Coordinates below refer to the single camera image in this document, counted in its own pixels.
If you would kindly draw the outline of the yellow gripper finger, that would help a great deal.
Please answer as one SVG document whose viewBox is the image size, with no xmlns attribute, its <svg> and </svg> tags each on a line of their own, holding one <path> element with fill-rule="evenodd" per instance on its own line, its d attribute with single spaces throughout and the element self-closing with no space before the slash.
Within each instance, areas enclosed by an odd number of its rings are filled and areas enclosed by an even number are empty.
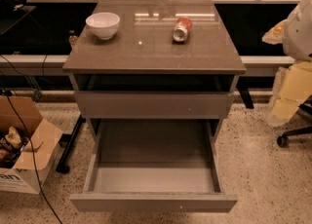
<svg viewBox="0 0 312 224">
<path fill-rule="evenodd" d="M 275 75 L 266 121 L 280 127 L 297 112 L 312 95 L 312 63 L 295 62 L 289 68 L 280 67 Z"/>
<path fill-rule="evenodd" d="M 280 21 L 262 36 L 262 41 L 271 45 L 282 44 L 286 25 L 286 19 Z"/>
</svg>

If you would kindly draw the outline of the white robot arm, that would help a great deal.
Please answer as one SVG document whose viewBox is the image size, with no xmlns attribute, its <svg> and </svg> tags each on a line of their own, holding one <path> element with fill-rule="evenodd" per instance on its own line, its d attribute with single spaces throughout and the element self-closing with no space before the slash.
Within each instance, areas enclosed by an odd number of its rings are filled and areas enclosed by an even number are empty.
<svg viewBox="0 0 312 224">
<path fill-rule="evenodd" d="M 269 101 L 266 121 L 279 127 L 312 95 L 312 0 L 301 0 L 286 19 L 263 35 L 262 41 L 281 44 L 284 53 L 294 59 L 289 68 L 278 69 Z"/>
</svg>

